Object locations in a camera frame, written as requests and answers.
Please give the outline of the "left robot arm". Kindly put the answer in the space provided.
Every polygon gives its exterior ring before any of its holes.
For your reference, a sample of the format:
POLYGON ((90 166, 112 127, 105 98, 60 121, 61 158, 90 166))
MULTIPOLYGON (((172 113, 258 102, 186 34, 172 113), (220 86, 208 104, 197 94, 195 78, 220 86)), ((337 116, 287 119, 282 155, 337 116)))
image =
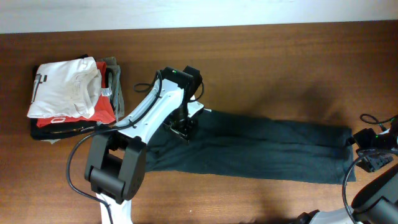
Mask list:
POLYGON ((132 222, 131 200, 144 180, 150 139, 165 126, 188 141, 204 109, 194 96, 203 87, 199 70, 166 67, 132 113, 93 137, 84 176, 100 202, 102 223, 132 222))

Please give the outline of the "dark green t-shirt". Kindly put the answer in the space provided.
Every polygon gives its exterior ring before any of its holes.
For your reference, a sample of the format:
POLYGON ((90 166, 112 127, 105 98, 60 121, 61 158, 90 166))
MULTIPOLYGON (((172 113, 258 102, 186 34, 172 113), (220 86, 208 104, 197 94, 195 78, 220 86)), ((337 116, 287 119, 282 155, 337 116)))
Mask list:
POLYGON ((146 171, 341 184, 353 161, 352 130, 205 110, 189 142, 160 127, 146 171))

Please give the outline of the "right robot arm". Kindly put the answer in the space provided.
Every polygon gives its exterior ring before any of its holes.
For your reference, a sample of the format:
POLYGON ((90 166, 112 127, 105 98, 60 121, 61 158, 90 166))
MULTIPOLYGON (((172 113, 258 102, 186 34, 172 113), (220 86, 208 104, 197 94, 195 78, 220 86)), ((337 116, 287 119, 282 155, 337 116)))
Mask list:
POLYGON ((368 173, 380 170, 393 161, 397 155, 397 116, 380 121, 370 114, 361 114, 360 120, 378 125, 380 133, 372 128, 362 129, 347 140, 347 145, 357 145, 355 159, 342 182, 344 207, 331 212, 314 210, 302 213, 293 222, 301 224, 320 223, 383 223, 397 224, 397 165, 386 170, 379 177, 364 186, 348 203, 346 187, 348 178, 356 166, 368 173))

